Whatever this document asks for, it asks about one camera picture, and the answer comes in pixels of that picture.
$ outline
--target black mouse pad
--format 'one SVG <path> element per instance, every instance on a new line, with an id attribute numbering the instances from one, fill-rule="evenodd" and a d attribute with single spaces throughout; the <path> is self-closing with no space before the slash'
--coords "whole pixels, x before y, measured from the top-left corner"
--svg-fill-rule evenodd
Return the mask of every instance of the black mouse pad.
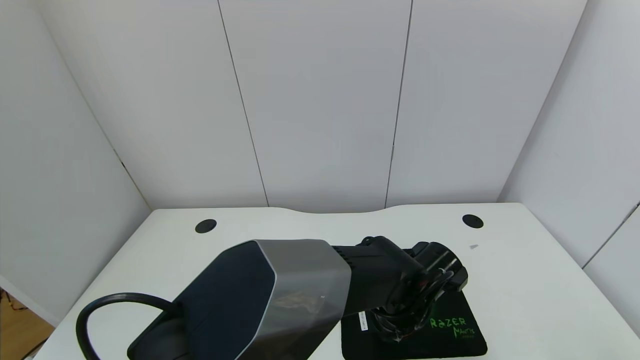
<path id="1" fill-rule="evenodd" d="M 374 315 L 366 321 L 355 314 L 342 319 L 342 355 L 345 360 L 405 360 L 485 355 L 486 342 L 462 292 L 444 293 L 429 323 L 399 343 L 380 339 Z"/>

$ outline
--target black robot arm segment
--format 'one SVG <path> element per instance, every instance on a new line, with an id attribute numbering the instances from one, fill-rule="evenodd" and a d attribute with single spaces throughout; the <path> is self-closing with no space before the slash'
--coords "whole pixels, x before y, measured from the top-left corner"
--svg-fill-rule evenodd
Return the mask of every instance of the black robot arm segment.
<path id="1" fill-rule="evenodd" d="M 383 236 L 355 246 L 252 240 L 223 251 L 131 344 L 130 360 L 307 359 L 343 316 L 370 311 L 385 341 L 428 321 L 467 271 L 445 246 L 400 249 Z M 86 330 L 86 317 L 77 328 Z M 88 359 L 97 359 L 78 334 Z"/>
<path id="2" fill-rule="evenodd" d="M 445 291 L 460 291 L 467 269 L 442 244 L 420 242 L 400 249 L 383 236 L 357 246 L 336 246 L 351 267 L 344 316 L 371 310 L 380 336 L 401 341 L 421 329 Z"/>

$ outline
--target white desk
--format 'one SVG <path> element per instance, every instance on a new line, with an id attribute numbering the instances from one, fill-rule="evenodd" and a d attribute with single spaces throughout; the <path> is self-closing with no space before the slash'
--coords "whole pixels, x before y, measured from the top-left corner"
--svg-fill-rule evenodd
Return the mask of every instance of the white desk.
<path id="1" fill-rule="evenodd" d="M 474 214 L 484 227 L 461 218 Z M 199 221 L 218 226 L 198 234 Z M 36 360 L 82 359 L 74 326 L 90 301 L 121 291 L 173 300 L 220 252 L 251 239 L 324 239 L 355 245 L 383 235 L 400 247 L 438 241 L 469 272 L 464 289 L 486 339 L 482 359 L 640 359 L 640 340 L 573 259 L 520 204 L 397 206 L 373 213 L 306 214 L 280 208 L 157 210 L 78 300 Z M 89 321 L 102 359 L 125 359 L 159 310 L 113 304 Z M 311 359 L 342 359 L 336 326 Z"/>

